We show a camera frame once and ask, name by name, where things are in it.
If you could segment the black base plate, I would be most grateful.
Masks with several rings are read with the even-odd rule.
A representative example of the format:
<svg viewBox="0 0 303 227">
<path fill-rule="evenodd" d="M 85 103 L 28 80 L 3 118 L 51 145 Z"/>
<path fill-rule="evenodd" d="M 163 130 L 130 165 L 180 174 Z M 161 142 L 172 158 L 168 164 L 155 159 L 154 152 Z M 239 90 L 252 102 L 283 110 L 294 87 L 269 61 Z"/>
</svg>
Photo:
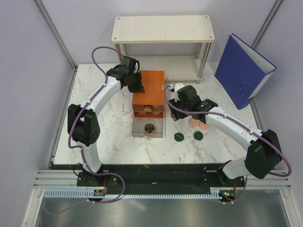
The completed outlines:
<svg viewBox="0 0 303 227">
<path fill-rule="evenodd" d="M 110 192 L 210 192 L 211 188 L 241 188 L 244 178 L 233 180 L 218 172 L 221 164 L 104 164 L 98 175 L 82 170 L 77 186 L 102 187 Z"/>
</svg>

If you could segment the pink powder puff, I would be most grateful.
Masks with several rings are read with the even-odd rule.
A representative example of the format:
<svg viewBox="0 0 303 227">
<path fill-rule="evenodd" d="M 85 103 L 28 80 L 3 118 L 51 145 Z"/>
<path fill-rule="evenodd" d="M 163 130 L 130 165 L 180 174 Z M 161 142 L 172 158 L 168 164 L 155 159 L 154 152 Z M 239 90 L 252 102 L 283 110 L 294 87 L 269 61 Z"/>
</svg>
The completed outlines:
<svg viewBox="0 0 303 227">
<path fill-rule="evenodd" d="M 206 131 L 206 130 L 209 130 L 209 129 L 210 129 L 210 126 L 209 126 L 209 125 L 200 124 L 200 125 L 199 125 L 199 128 L 200 128 L 201 130 Z"/>
<path fill-rule="evenodd" d="M 195 119 L 191 118 L 191 119 L 188 121 L 188 124 L 189 124 L 189 126 L 190 126 L 190 127 L 192 127 L 192 128 L 196 128 L 196 127 L 198 127 L 198 126 L 199 126 L 200 121 L 199 121 L 199 120 L 195 120 Z"/>
</svg>

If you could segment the white two-tier shelf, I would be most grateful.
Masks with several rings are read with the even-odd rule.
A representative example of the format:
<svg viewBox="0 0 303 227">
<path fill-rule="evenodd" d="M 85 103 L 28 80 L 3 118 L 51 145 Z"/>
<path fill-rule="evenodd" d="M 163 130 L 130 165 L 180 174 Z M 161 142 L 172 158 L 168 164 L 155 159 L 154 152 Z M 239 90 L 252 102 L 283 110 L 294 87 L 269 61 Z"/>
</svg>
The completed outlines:
<svg viewBox="0 0 303 227">
<path fill-rule="evenodd" d="M 140 56 L 143 70 L 163 70 L 166 81 L 194 81 L 203 78 L 211 44 L 215 41 L 209 15 L 118 16 L 112 42 L 127 53 L 129 44 L 194 44 L 194 55 Z"/>
</svg>

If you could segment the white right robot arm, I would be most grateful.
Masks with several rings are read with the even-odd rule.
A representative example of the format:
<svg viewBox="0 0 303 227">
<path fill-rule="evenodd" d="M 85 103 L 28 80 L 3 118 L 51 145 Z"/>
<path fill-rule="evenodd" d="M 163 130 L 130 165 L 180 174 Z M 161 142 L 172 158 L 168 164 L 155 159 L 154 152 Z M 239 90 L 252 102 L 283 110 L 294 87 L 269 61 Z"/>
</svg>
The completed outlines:
<svg viewBox="0 0 303 227">
<path fill-rule="evenodd" d="M 263 179 L 283 159 L 277 134 L 272 130 L 261 131 L 236 120 L 214 101 L 201 100 L 191 85 L 178 83 L 165 89 L 173 95 L 167 101 L 173 120 L 191 116 L 198 125 L 212 126 L 223 132 L 247 152 L 244 158 L 227 161 L 219 167 L 217 181 L 220 185 L 228 186 L 244 175 Z"/>
</svg>

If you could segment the orange drawer box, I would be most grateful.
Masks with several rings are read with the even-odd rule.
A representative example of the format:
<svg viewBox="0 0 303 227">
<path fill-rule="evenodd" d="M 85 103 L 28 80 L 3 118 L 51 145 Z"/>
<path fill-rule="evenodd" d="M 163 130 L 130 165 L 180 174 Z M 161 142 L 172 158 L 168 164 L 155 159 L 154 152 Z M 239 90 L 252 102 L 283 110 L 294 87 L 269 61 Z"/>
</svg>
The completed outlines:
<svg viewBox="0 0 303 227">
<path fill-rule="evenodd" d="M 164 106 L 164 84 L 165 71 L 142 70 L 142 84 L 144 93 L 134 93 L 133 105 L 163 105 Z M 134 112 L 137 118 L 163 118 L 163 113 L 139 113 Z"/>
</svg>

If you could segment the dark green lid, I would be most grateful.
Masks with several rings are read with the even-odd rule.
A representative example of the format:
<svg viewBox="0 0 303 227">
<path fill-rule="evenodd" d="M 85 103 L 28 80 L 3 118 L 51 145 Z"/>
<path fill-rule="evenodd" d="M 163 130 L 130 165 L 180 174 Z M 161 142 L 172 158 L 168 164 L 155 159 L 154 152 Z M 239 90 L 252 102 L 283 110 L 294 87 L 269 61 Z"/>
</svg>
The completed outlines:
<svg viewBox="0 0 303 227">
<path fill-rule="evenodd" d="M 174 134 L 174 140 L 177 142 L 181 142 L 184 140 L 184 135 L 180 132 Z"/>
<path fill-rule="evenodd" d="M 201 141 L 203 139 L 204 135 L 200 131 L 194 132 L 194 139 L 197 141 Z"/>
</svg>

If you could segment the gold round jar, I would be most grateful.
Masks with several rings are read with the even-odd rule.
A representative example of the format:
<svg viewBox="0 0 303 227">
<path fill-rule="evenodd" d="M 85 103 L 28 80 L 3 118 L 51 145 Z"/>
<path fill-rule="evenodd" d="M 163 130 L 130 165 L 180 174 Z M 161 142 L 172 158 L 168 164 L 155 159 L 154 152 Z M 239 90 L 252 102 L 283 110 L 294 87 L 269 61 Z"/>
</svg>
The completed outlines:
<svg viewBox="0 0 303 227">
<path fill-rule="evenodd" d="M 152 123 L 148 123 L 145 125 L 144 130 L 147 133 L 153 133 L 155 131 L 155 126 Z"/>
</svg>

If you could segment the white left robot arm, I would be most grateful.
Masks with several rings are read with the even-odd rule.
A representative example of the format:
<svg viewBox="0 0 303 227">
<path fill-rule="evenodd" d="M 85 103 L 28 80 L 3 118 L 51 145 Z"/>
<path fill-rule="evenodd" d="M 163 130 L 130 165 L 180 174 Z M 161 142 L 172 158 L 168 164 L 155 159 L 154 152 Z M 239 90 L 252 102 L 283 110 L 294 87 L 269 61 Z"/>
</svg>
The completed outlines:
<svg viewBox="0 0 303 227">
<path fill-rule="evenodd" d="M 93 186 L 99 186 L 104 181 L 104 175 L 99 171 L 102 163 L 97 148 L 100 136 L 98 116 L 101 110 L 124 87 L 131 93 L 145 92 L 140 63 L 135 58 L 124 56 L 120 64 L 107 72 L 101 72 L 105 75 L 105 81 L 93 94 L 81 104 L 68 107 L 68 146 L 80 148 L 84 169 L 89 172 L 87 180 Z"/>
</svg>

